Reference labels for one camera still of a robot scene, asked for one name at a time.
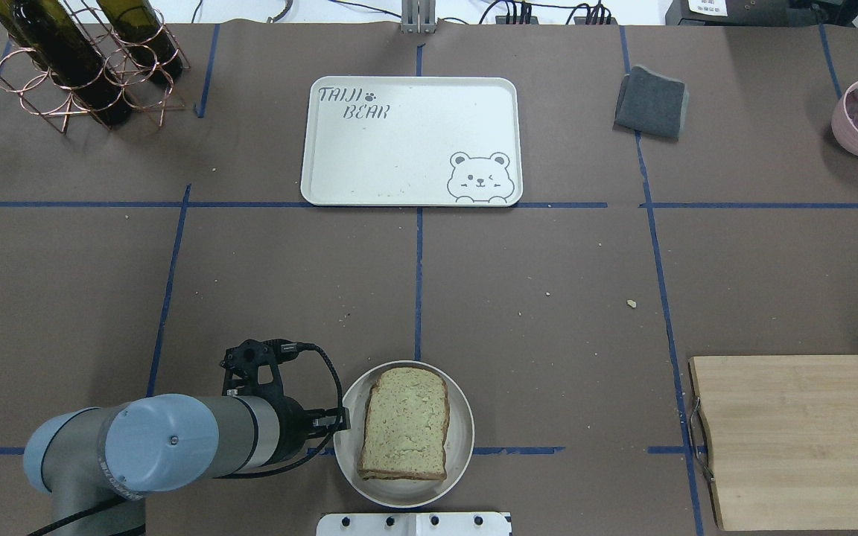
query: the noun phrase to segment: bear illustration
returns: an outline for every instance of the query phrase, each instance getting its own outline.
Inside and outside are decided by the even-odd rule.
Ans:
[[[479,159],[455,153],[449,163],[452,164],[452,177],[448,189],[456,203],[507,203],[515,193],[505,153],[492,153]]]

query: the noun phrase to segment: white mounting bracket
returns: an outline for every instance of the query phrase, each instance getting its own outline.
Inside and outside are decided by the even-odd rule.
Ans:
[[[436,33],[436,0],[402,0],[402,33]]]
[[[512,536],[508,512],[327,514],[317,536]]]

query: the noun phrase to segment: brown table surface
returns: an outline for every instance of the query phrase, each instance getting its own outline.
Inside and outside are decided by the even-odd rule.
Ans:
[[[715,534],[681,433],[689,357],[858,354],[858,160],[828,132],[858,30],[174,31],[198,112],[159,132],[83,119],[61,136],[0,91],[0,535],[50,521],[19,455],[38,424],[217,394],[222,351],[248,338],[320,344],[347,386],[388,360],[446,370],[479,449],[431,508],[508,511],[516,534]],[[687,82],[679,141],[612,126],[628,64]],[[522,203],[308,206],[310,85],[418,71],[515,84]],[[313,357],[283,374],[329,403]],[[344,511],[385,510],[329,456],[154,496],[147,528],[312,535]]]

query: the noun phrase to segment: wooden cutting board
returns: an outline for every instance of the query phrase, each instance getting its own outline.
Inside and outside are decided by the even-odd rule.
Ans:
[[[724,530],[858,529],[858,356],[690,361]]]

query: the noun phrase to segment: white tray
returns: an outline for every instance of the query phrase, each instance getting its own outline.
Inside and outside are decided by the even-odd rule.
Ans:
[[[310,89],[300,192],[314,205],[504,207],[521,190],[504,78],[324,76]]]

